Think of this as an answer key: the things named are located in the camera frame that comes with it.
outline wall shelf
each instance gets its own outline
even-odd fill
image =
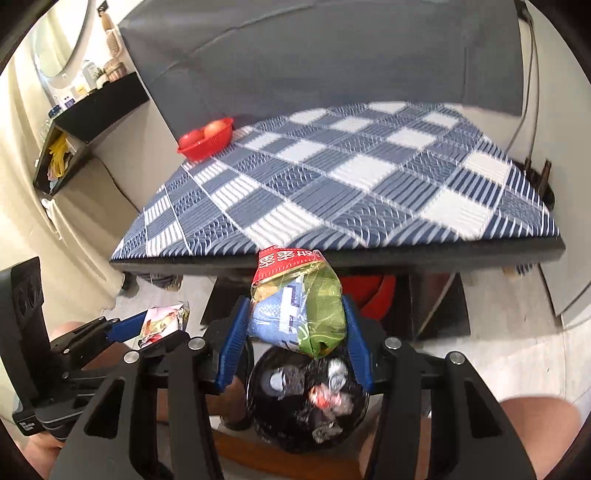
[[[149,100],[137,73],[125,77],[87,95],[53,119],[35,169],[33,186],[48,195],[55,195],[86,164],[92,147],[100,143],[121,121]],[[70,158],[68,168],[57,184],[50,188],[47,169],[51,162],[49,147],[63,133],[81,142]]]

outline table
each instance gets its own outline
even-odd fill
[[[372,102],[243,127],[212,158],[183,162],[111,264],[252,274],[272,244],[321,249],[338,273],[452,272],[564,251],[529,182],[457,110]]]

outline blue and white tablecloth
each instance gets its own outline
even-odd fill
[[[185,161],[113,260],[558,236],[502,150],[444,104],[356,103],[243,127]]]

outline snack bag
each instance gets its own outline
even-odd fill
[[[340,281],[318,250],[262,250],[251,298],[249,336],[314,359],[346,337]]]
[[[184,330],[189,321],[189,304],[179,303],[170,307],[152,307],[135,341],[134,350],[139,350],[177,330]]]

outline power cord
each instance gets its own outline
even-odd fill
[[[539,60],[538,60],[538,44],[535,41],[535,34],[534,34],[534,20],[531,18],[530,12],[527,10],[527,7],[523,7],[523,9],[521,10],[520,13],[521,13],[521,15],[519,15],[519,17],[525,19],[525,21],[527,22],[527,24],[530,27],[530,40],[531,40],[530,66],[529,66],[529,72],[527,74],[527,89],[525,92],[525,108],[523,111],[523,116],[521,117],[521,121],[519,122],[519,125],[517,126],[517,129],[515,130],[515,133],[513,134],[511,141],[509,142],[509,146],[507,147],[507,151],[509,151],[511,149],[511,147],[515,143],[515,140],[517,139],[517,136],[521,132],[521,128],[523,127],[523,124],[525,122],[525,117],[527,116],[528,107],[530,105],[531,73],[532,73],[533,65],[534,65],[534,50],[535,50],[535,60],[537,63],[539,62]],[[531,154],[534,149],[535,135],[536,135],[537,129],[538,129],[538,111],[539,111],[539,104],[540,104],[540,65],[539,64],[538,64],[538,69],[537,69],[537,77],[538,77],[538,92],[537,92],[538,108],[536,109],[536,113],[535,113],[534,136],[531,141],[530,151],[527,155],[528,158],[531,158]]]

